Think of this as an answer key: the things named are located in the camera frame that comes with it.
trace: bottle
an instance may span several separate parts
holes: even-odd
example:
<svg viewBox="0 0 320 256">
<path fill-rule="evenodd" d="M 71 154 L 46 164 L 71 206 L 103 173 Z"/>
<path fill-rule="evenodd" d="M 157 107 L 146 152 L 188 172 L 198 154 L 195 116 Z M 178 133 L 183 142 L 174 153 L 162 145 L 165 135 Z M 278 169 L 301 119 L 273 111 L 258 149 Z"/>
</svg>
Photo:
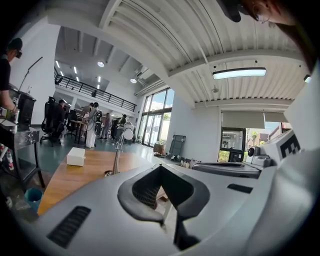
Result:
<svg viewBox="0 0 320 256">
<path fill-rule="evenodd" d="M 15 169 L 14 168 L 14 161 L 12 160 L 12 155 L 11 155 L 9 149 L 8 149 L 8 153 L 6 154 L 6 158 L 7 158 L 8 163 L 9 163 L 9 170 L 13 171 Z"/>
</svg>

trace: office chair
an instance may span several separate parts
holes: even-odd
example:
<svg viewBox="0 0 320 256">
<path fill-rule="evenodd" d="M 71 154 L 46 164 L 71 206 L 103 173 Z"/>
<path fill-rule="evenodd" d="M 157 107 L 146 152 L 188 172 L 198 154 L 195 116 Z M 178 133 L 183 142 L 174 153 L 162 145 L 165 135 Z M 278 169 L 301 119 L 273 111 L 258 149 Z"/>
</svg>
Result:
<svg viewBox="0 0 320 256">
<path fill-rule="evenodd" d="M 68 130 L 68 132 L 64 135 L 64 137 L 66 137 L 67 135 L 72 135 L 76 136 L 73 132 L 76 130 L 76 124 L 74 122 L 71 122 L 71 120 L 78 120 L 77 117 L 77 112 L 75 110 L 70 110 L 70 112 L 68 113 L 68 123 L 66 124 L 66 128 Z"/>
<path fill-rule="evenodd" d="M 49 97 L 48 101 L 44 105 L 44 119 L 41 124 L 41 129 L 43 132 L 45 132 L 44 135 L 48 136 L 42 136 L 40 139 L 40 144 L 46 140 L 51 142 L 52 147 L 54 146 L 53 142 L 58 141 L 59 144 L 61 144 L 60 139 L 55 137 L 55 134 L 63 127 L 64 122 L 59 122 L 58 126 L 54 127 L 54 111 L 56 106 L 57 103 L 53 97 Z"/>
</svg>

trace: wooden table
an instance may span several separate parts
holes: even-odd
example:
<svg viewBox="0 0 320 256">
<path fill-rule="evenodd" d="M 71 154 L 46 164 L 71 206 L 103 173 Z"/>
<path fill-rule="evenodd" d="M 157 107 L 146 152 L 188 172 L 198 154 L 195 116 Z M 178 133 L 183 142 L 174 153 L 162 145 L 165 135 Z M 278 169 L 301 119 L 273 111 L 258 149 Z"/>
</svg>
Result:
<svg viewBox="0 0 320 256">
<path fill-rule="evenodd" d="M 106 151 L 85 151 L 84 166 L 67 165 L 67 156 L 52 176 L 42 197 L 38 214 L 45 213 L 50 207 L 81 188 L 83 185 L 105 176 L 112 170 L 116 153 Z M 134 153 L 120 153 L 119 172 L 153 164 Z"/>
</svg>

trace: white box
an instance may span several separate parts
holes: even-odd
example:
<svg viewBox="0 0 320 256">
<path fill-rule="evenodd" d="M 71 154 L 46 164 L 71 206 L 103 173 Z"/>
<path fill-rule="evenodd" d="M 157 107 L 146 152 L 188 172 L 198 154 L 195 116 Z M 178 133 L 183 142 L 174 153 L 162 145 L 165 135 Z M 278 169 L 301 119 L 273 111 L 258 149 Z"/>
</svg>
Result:
<svg viewBox="0 0 320 256">
<path fill-rule="evenodd" d="M 85 152 L 84 148 L 71 148 L 69 154 L 66 156 L 66 164 L 71 166 L 84 166 Z"/>
</svg>

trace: tree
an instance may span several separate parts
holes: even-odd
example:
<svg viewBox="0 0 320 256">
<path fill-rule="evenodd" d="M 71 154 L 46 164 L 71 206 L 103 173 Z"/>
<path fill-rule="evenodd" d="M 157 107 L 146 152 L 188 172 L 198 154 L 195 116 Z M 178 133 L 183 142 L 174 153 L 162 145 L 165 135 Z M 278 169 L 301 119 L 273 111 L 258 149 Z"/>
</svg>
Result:
<svg viewBox="0 0 320 256">
<path fill-rule="evenodd" d="M 171 115 L 169 113 L 164 113 L 163 115 L 163 121 L 170 120 Z"/>
<path fill-rule="evenodd" d="M 251 134 L 251 138 L 253 140 L 253 145 L 256 145 L 256 138 L 258 137 L 258 133 L 256 131 L 253 131 Z"/>
</svg>

